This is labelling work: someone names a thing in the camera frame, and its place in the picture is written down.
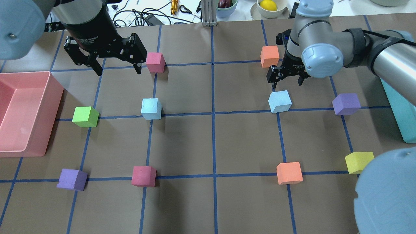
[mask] magenta cube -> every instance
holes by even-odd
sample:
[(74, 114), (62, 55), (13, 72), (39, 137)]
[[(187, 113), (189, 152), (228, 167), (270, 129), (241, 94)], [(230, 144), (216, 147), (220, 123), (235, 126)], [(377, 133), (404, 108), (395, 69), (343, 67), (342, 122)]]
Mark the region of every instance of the magenta cube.
[(56, 186), (61, 189), (83, 191), (85, 182), (87, 181), (87, 173), (74, 170), (74, 169), (62, 169), (61, 176), (59, 177), (59, 183)]
[(146, 66), (150, 72), (163, 72), (165, 70), (165, 58), (162, 53), (147, 53)]
[(356, 93), (341, 93), (333, 101), (336, 115), (352, 115), (361, 108)]
[(131, 184), (137, 187), (155, 187), (156, 169), (153, 167), (136, 166), (133, 167)]

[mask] cube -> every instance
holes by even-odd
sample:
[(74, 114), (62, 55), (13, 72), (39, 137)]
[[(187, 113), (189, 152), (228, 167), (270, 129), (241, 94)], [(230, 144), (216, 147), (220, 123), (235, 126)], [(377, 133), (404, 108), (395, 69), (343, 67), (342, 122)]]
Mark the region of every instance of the cube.
[(299, 162), (284, 162), (276, 167), (279, 184), (297, 184), (303, 181)]
[(261, 67), (270, 67), (279, 62), (279, 49), (277, 45), (263, 46), (260, 53)]
[(133, 167), (131, 184), (137, 187), (155, 187), (156, 169), (150, 166)]
[(165, 58), (162, 53), (147, 53), (146, 66), (150, 72), (163, 72), (165, 70)]
[(359, 174), (374, 159), (373, 152), (353, 152), (345, 156), (348, 173)]
[(85, 182), (87, 181), (87, 173), (74, 170), (74, 169), (62, 169), (61, 176), (59, 177), (59, 183), (56, 186), (61, 189), (83, 191)]
[(269, 106), (272, 113), (288, 111), (292, 106), (287, 90), (272, 92), (269, 97)]
[(80, 127), (96, 127), (99, 113), (92, 107), (76, 107), (72, 122)]
[(162, 104), (157, 98), (144, 98), (141, 104), (141, 115), (146, 120), (162, 118)]
[(332, 105), (336, 115), (352, 115), (361, 108), (356, 93), (341, 93), (332, 101)]

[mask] orange cube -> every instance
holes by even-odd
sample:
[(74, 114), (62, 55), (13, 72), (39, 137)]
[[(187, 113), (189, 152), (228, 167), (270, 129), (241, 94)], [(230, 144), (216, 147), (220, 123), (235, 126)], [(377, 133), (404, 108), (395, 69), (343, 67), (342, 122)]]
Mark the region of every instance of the orange cube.
[(303, 181), (299, 162), (284, 162), (276, 167), (279, 184), (297, 184)]
[(270, 67), (271, 65), (277, 65), (279, 62), (279, 50), (277, 45), (263, 46), (260, 54), (261, 67)]

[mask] pink cube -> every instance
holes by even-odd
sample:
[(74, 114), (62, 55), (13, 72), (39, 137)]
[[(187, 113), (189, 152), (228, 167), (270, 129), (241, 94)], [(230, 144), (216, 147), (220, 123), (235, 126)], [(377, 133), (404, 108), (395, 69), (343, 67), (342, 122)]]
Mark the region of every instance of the pink cube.
[(146, 66), (150, 72), (163, 72), (165, 70), (165, 58), (162, 53), (147, 53)]
[(137, 187), (155, 187), (156, 169), (153, 167), (136, 166), (133, 167), (131, 184)]

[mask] yellow cube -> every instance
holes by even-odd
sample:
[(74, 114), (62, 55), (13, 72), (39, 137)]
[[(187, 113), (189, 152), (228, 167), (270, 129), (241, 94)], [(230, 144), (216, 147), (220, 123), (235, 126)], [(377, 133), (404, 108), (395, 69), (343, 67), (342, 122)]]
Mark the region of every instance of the yellow cube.
[(345, 157), (348, 173), (359, 174), (374, 159), (373, 152), (353, 152)]

